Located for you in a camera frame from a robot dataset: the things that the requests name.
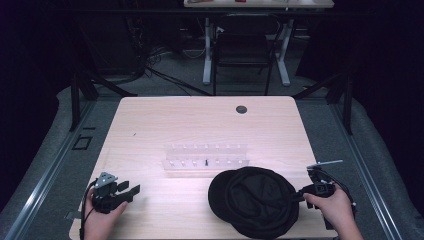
plastic test tube rack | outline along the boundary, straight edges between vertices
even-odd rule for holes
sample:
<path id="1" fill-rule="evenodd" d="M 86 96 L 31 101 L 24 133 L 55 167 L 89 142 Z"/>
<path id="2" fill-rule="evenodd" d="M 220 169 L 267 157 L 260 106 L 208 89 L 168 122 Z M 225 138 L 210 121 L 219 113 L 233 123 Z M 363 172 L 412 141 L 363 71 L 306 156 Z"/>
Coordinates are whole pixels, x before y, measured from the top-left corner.
<path id="1" fill-rule="evenodd" d="M 166 145 L 165 170 L 226 170 L 249 165 L 246 144 Z"/>

human hand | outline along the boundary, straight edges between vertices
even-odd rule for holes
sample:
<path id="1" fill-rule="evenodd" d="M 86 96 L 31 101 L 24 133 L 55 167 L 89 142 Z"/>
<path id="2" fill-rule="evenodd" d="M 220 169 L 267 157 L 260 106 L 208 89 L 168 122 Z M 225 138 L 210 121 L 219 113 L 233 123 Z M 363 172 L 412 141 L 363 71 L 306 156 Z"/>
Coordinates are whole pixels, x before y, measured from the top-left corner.
<path id="1" fill-rule="evenodd" d="M 87 199 L 85 200 L 85 225 L 84 225 L 84 239 L 101 240 L 107 239 L 112 232 L 116 220 L 124 212 L 128 202 L 121 203 L 115 210 L 109 214 L 97 212 L 91 199 L 93 198 L 94 188 L 88 191 Z"/>
<path id="2" fill-rule="evenodd" d="M 363 239 L 353 217 L 352 206 L 347 194 L 335 184 L 336 191 L 328 198 L 304 193 L 305 200 L 321 209 L 324 218 L 334 227 L 340 238 Z"/>

handheld controller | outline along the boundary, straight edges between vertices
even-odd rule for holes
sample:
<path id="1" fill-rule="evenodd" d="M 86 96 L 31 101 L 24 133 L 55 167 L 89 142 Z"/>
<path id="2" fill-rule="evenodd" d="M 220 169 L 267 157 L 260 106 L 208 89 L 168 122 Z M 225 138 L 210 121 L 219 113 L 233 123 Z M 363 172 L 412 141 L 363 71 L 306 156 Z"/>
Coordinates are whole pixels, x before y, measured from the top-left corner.
<path id="1" fill-rule="evenodd" d="M 129 181 L 117 184 L 115 181 L 117 177 L 102 172 L 94 185 L 94 194 L 92 203 L 97 212 L 108 214 L 110 211 L 116 209 L 123 202 L 132 202 L 133 197 L 140 192 L 140 185 L 135 186 L 125 193 L 122 192 L 129 187 Z"/>
<path id="2" fill-rule="evenodd" d="M 349 200 L 351 202 L 352 206 L 352 212 L 353 216 L 355 216 L 356 213 L 356 203 L 353 201 L 352 196 L 349 193 L 349 189 L 342 183 L 340 183 L 337 179 L 329 175 L 327 172 L 322 170 L 321 166 L 325 164 L 332 164 L 337 163 L 340 161 L 332 161 L 332 162 L 326 162 L 326 163 L 318 163 L 312 166 L 308 166 L 306 169 L 308 171 L 309 178 L 312 180 L 312 184 L 308 185 L 304 188 L 302 188 L 298 192 L 298 196 L 303 199 L 303 193 L 310 193 L 313 195 L 316 195 L 318 197 L 327 198 L 334 194 L 336 191 L 336 188 L 334 186 L 334 183 L 337 183 L 343 191 L 347 194 L 349 197 Z M 314 207 L 311 203 L 307 202 L 307 207 L 310 209 Z M 334 230 L 333 226 L 327 221 L 327 219 L 324 218 L 325 222 L 325 228 L 327 230 Z"/>

table leg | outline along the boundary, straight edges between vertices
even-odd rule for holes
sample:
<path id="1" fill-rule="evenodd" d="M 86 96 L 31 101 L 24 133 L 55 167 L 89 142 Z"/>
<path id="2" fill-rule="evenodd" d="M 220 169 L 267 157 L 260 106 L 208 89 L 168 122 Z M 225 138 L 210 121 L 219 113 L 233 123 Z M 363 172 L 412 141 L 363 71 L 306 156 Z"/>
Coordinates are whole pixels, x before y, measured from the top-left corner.
<path id="1" fill-rule="evenodd" d="M 284 63 L 284 57 L 287 52 L 287 46 L 289 45 L 291 32 L 293 30 L 293 20 L 289 20 L 288 23 L 284 24 L 283 27 L 283 43 L 281 44 L 280 52 L 277 54 L 277 64 L 278 64 L 278 70 L 280 71 L 281 81 L 283 83 L 283 86 L 290 86 L 290 79 L 289 74 L 287 73 L 287 68 Z"/>
<path id="2" fill-rule="evenodd" d="M 210 24 L 209 18 L 205 20 L 205 67 L 203 69 L 203 84 L 211 84 L 211 69 L 212 69 L 212 58 L 211 58 L 211 36 L 210 36 Z"/>

black hat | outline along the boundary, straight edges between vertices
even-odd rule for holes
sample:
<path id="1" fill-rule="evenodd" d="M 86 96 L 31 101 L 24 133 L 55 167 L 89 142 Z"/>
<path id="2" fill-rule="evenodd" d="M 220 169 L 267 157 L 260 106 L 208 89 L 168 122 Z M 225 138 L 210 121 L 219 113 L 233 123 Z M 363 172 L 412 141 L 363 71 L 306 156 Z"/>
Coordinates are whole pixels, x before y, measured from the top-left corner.
<path id="1" fill-rule="evenodd" d="M 219 173 L 209 186 L 212 211 L 250 238 L 274 239 L 297 221 L 294 187 L 272 170 L 243 167 Z"/>

